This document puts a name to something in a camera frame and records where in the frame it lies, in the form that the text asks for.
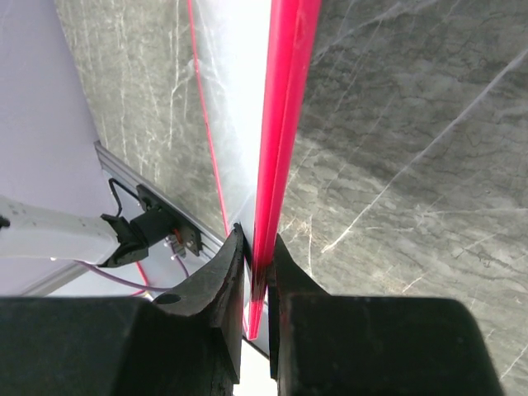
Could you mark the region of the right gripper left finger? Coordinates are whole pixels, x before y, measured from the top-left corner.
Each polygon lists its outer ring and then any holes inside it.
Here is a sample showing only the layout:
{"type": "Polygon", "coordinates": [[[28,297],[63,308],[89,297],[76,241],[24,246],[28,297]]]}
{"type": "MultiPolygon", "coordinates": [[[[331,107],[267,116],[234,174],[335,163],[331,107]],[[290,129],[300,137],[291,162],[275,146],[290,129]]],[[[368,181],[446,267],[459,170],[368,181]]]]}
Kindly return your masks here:
{"type": "Polygon", "coordinates": [[[4,395],[230,395],[240,380],[244,236],[154,300],[4,298],[4,395]]]}

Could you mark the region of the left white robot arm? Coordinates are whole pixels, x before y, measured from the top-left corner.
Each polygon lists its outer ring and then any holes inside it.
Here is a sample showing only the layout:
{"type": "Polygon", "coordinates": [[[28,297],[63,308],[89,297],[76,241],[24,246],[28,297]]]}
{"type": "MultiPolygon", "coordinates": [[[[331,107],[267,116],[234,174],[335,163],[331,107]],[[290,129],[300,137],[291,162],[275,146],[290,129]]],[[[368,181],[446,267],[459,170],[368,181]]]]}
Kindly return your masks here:
{"type": "Polygon", "coordinates": [[[177,218],[154,207],[127,220],[86,217],[1,197],[1,256],[55,258],[115,268],[138,262],[178,227],[177,218]]]}

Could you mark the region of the aluminium mounting rail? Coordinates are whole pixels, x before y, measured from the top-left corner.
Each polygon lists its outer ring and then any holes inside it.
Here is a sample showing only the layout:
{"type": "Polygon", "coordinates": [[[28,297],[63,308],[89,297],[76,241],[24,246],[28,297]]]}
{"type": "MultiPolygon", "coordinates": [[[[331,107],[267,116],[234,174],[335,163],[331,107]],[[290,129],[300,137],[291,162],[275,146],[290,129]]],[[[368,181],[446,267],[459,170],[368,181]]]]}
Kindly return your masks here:
{"type": "Polygon", "coordinates": [[[134,194],[118,190],[122,199],[123,215],[128,220],[136,217],[155,219],[153,213],[169,214],[178,220],[176,232],[149,249],[148,256],[138,265],[119,268],[86,268],[80,264],[56,266],[52,273],[27,286],[23,296],[104,296],[150,295],[160,293],[155,287],[173,286],[198,271],[219,251],[223,239],[174,205],[137,172],[125,165],[114,154],[97,142],[95,150],[106,177],[115,178],[134,194]]]}

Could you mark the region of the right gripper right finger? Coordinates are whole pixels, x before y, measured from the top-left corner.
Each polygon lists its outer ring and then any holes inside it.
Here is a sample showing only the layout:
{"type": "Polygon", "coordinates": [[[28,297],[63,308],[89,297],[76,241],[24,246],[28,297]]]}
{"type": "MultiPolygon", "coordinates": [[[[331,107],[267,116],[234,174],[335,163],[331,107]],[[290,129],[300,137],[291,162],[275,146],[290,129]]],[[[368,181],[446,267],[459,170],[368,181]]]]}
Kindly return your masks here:
{"type": "Polygon", "coordinates": [[[458,300],[331,295],[276,242],[268,270],[271,377],[281,395],[501,395],[458,300]]]}

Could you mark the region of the red framed whiteboard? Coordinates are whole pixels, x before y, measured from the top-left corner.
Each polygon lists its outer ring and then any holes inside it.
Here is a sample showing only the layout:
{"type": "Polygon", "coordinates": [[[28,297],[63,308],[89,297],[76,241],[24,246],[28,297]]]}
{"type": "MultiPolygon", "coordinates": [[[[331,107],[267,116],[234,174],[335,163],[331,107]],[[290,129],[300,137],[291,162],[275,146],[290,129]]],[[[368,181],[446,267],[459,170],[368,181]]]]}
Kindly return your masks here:
{"type": "Polygon", "coordinates": [[[295,146],[318,1],[190,1],[191,48],[224,229],[239,225],[257,338],[295,146]]]}

